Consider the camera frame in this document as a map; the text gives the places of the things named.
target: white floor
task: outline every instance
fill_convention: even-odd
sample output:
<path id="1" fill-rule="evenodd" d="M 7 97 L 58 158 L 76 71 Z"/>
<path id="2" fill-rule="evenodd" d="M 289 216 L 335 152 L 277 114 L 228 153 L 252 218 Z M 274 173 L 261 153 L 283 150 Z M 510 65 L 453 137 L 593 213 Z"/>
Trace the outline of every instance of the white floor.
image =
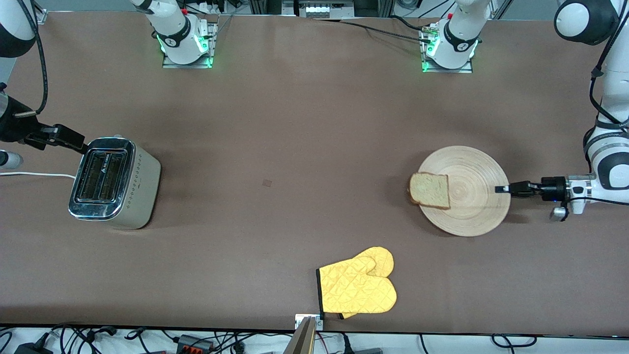
<path id="1" fill-rule="evenodd" d="M 12 329 L 13 338 L 9 342 L 4 354 L 14 353 L 18 345 L 22 343 L 34 343 L 39 337 L 47 332 L 47 328 L 16 328 Z M 140 342 L 135 340 L 126 340 L 124 336 L 129 333 L 129 329 L 118 330 L 115 336 L 110 337 L 107 334 L 99 334 L 94 345 L 103 354 L 142 354 L 145 353 Z M 61 353 L 58 334 L 60 330 L 56 330 L 54 335 L 50 335 L 46 342 L 45 348 L 52 350 L 54 354 Z M 197 338 L 214 336 L 214 332 L 194 332 L 194 331 L 167 331 L 171 336 L 180 336 L 188 334 Z M 68 342 L 72 331 L 67 329 L 64 334 L 64 343 Z M 324 338 L 327 352 L 329 354 L 340 352 L 343 353 L 344 344 L 343 337 L 339 333 L 321 332 Z M 424 354 L 421 348 L 419 336 L 415 334 L 377 334 L 377 333 L 348 333 L 349 340 L 354 351 L 370 348 L 381 348 L 385 354 L 393 353 L 419 353 Z M 508 349 L 498 348 L 491 343 L 489 336 L 458 336 L 447 334 L 424 334 L 426 349 L 429 354 L 448 354 L 448 353 L 465 353 L 465 354 L 509 354 Z M 0 348 L 6 340 L 6 336 L 0 338 Z M 157 330 L 147 330 L 142 334 L 142 338 L 150 351 L 166 351 L 167 353 L 176 352 L 176 344 L 168 339 L 162 332 Z M 527 338 L 510 337 L 511 342 L 515 344 L 526 343 L 530 341 Z M 288 336 L 263 336 L 256 335 L 244 341 L 246 354 L 263 354 L 263 353 L 283 353 L 290 337 Z M 77 343 L 73 347 L 73 353 L 78 348 Z M 315 354 L 326 354 L 321 340 L 317 340 L 314 347 Z M 87 345 L 83 346 L 81 351 L 83 354 L 90 353 L 91 350 Z M 580 353 L 600 353 L 600 354 L 619 354 L 629 353 L 629 340 L 611 340 L 611 339 L 579 339 L 579 338 L 539 338 L 534 346 L 529 348 L 516 348 L 516 354 L 580 354 Z"/>

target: toaster power cord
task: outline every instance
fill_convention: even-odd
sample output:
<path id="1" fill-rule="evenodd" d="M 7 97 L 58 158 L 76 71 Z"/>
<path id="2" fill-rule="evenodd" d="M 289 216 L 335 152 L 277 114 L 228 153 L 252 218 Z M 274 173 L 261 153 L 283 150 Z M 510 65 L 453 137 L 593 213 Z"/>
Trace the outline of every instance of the toaster power cord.
<path id="1" fill-rule="evenodd" d="M 19 176 L 22 174 L 27 174 L 29 176 L 49 176 L 49 177 L 68 177 L 76 180 L 76 176 L 72 176 L 71 174 L 63 174 L 63 173 L 38 173 L 38 172 L 2 172 L 0 176 Z"/>

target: metal bracket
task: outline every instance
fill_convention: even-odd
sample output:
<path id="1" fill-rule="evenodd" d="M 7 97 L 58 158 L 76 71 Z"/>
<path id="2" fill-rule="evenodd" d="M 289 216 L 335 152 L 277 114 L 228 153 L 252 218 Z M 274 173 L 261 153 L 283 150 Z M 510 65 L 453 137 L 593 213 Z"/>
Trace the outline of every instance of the metal bracket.
<path id="1" fill-rule="evenodd" d="M 43 25 L 48 18 L 48 10 L 39 5 L 36 1 L 33 1 L 33 10 L 35 11 L 35 17 L 37 17 L 37 24 Z"/>
<path id="2" fill-rule="evenodd" d="M 210 22 L 207 26 L 202 26 L 201 28 L 201 37 L 207 39 L 199 39 L 199 45 L 203 48 L 209 48 L 208 51 L 200 56 L 194 62 L 190 64 L 181 65 L 176 64 L 172 60 L 170 60 L 166 54 L 164 54 L 164 60 L 162 61 L 162 67 L 164 69 L 210 69 L 214 64 L 214 50 L 216 48 L 216 35 L 218 31 L 217 23 Z"/>
<path id="3" fill-rule="evenodd" d="M 303 321 L 304 318 L 306 317 L 314 317 L 316 319 L 316 330 L 317 331 L 323 330 L 323 320 L 321 319 L 320 314 L 296 314 L 295 315 L 295 329 L 299 327 L 299 325 L 301 324 L 301 321 Z"/>
<path id="4" fill-rule="evenodd" d="M 437 45 L 439 43 L 439 32 L 436 23 L 431 23 L 430 26 L 426 26 L 425 30 L 418 31 L 421 39 L 428 39 L 430 43 L 420 42 L 420 52 L 421 52 L 421 71 L 422 72 L 451 72 L 451 73 L 461 73 L 461 74 L 471 74 L 472 73 L 472 61 L 467 60 L 464 66 L 458 69 L 446 69 L 442 66 L 439 66 L 430 56 L 426 53 L 431 52 L 437 49 Z"/>

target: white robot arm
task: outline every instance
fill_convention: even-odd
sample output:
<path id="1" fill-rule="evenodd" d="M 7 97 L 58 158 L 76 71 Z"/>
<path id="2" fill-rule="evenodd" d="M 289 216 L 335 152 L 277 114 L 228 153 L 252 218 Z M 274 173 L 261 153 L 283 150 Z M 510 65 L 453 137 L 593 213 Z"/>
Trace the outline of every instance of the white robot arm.
<path id="1" fill-rule="evenodd" d="M 175 0 L 131 0 L 155 29 L 166 56 L 176 64 L 190 64 L 209 50 L 208 22 L 183 14 Z"/>
<path id="2" fill-rule="evenodd" d="M 497 187 L 497 192 L 514 197 L 541 195 L 543 200 L 561 202 L 551 213 L 551 219 L 560 221 L 569 210 L 582 214 L 587 203 L 629 205 L 628 18 L 627 0 L 567 0 L 555 15 L 555 31 L 563 39 L 597 45 L 609 38 L 592 71 L 590 100 L 598 115 L 595 126 L 583 138 L 589 173 L 546 177 L 541 183 L 512 183 Z M 599 103 L 593 88 L 601 76 L 603 97 Z"/>
<path id="3" fill-rule="evenodd" d="M 478 36 L 489 19 L 491 0 L 455 0 L 452 18 L 442 18 L 436 25 L 435 43 L 426 56 L 446 69 L 458 69 L 474 55 Z"/>

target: oven mitt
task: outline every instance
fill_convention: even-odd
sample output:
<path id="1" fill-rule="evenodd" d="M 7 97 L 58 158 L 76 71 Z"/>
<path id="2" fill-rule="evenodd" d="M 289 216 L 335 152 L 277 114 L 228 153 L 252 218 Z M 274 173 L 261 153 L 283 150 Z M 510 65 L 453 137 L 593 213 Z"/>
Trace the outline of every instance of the oven mitt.
<path id="1" fill-rule="evenodd" d="M 392 270 L 393 256 L 382 247 L 317 269 L 321 313 L 339 313 L 348 318 L 356 313 L 390 310 L 398 297 L 386 278 Z"/>

